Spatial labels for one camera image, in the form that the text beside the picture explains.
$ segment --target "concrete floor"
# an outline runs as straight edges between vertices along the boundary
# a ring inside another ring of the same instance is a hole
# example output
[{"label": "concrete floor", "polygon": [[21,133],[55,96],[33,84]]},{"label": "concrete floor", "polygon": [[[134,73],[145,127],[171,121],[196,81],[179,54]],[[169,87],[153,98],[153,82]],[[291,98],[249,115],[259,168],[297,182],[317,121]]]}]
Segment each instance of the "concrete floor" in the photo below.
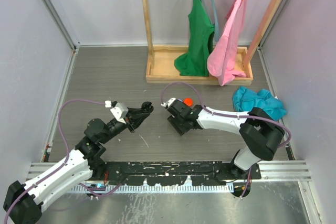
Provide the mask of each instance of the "concrete floor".
[{"label": "concrete floor", "polygon": [[[172,128],[166,120],[169,113],[160,106],[160,94],[165,84],[146,82],[147,56],[147,47],[92,47],[79,50],[65,100],[117,100],[133,108],[139,108],[144,101],[151,101],[154,105],[154,112],[135,133],[123,131],[105,144],[107,151],[102,158],[105,161],[230,161],[238,149],[246,146],[240,136],[219,130],[192,130],[179,136]],[[251,66],[254,81],[249,88],[255,91],[268,89],[258,54],[253,57]],[[238,86],[195,87],[205,105],[233,111],[232,95]],[[193,91],[182,85],[168,89],[165,100],[171,97],[191,97],[195,103],[197,100]],[[61,124],[70,149],[82,139],[87,123],[93,118],[108,122],[112,114],[103,106],[82,102],[65,107]],[[49,161],[59,161],[64,156],[64,144],[57,132]],[[275,159],[288,160],[284,147],[278,150]]]}]

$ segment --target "pink cloth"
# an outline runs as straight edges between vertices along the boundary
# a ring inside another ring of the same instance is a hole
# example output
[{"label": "pink cloth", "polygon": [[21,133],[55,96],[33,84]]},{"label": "pink cloth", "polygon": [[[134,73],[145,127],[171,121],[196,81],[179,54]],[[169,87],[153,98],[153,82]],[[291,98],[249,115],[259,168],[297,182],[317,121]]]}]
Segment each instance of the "pink cloth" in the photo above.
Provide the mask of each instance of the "pink cloth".
[{"label": "pink cloth", "polygon": [[226,15],[228,18],[224,32],[210,54],[207,67],[209,73],[218,78],[221,86],[230,83],[235,77],[246,77],[242,71],[234,70],[238,48],[238,37],[244,29],[247,0],[236,0]]}]

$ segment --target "green cloth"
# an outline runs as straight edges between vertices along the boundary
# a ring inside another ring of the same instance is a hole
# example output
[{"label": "green cloth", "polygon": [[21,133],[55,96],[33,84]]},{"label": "green cloth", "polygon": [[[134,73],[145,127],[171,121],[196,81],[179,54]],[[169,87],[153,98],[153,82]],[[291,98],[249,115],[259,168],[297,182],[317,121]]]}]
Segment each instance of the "green cloth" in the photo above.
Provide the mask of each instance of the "green cloth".
[{"label": "green cloth", "polygon": [[201,0],[193,0],[193,8],[188,17],[189,49],[175,60],[175,67],[181,76],[209,76],[206,63],[213,50],[215,27]]}]

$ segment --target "blue cloth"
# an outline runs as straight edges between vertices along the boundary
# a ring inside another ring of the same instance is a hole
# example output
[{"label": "blue cloth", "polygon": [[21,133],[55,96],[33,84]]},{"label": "blue cloth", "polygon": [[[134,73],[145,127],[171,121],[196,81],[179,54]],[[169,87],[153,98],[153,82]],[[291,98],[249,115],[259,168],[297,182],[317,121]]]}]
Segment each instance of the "blue cloth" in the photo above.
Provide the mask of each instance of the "blue cloth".
[{"label": "blue cloth", "polygon": [[240,87],[232,97],[236,111],[251,111],[253,107],[263,109],[273,120],[278,121],[287,114],[283,103],[274,98],[271,92],[262,89],[258,93],[245,87]]}]

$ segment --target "wooden frame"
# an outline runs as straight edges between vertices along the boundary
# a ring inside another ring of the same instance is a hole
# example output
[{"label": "wooden frame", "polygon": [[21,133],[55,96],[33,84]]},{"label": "wooden frame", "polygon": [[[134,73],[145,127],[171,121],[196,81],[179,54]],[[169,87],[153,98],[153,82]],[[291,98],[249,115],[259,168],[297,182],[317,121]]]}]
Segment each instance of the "wooden frame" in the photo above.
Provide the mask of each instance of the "wooden frame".
[{"label": "wooden frame", "polygon": [[[244,71],[245,78],[235,78],[230,85],[251,85],[253,73],[250,61],[260,44],[277,8],[282,0],[271,0],[265,14],[259,24],[257,32],[252,40],[249,49],[238,47],[235,69]],[[174,67],[174,60],[181,54],[187,52],[188,46],[175,45],[153,45],[152,30],[150,23],[150,12],[148,0],[142,0],[143,14],[145,19],[146,35],[148,42],[148,61],[146,80],[151,83],[171,83],[184,81],[190,84],[214,84],[218,85],[215,77],[180,76]]]}]

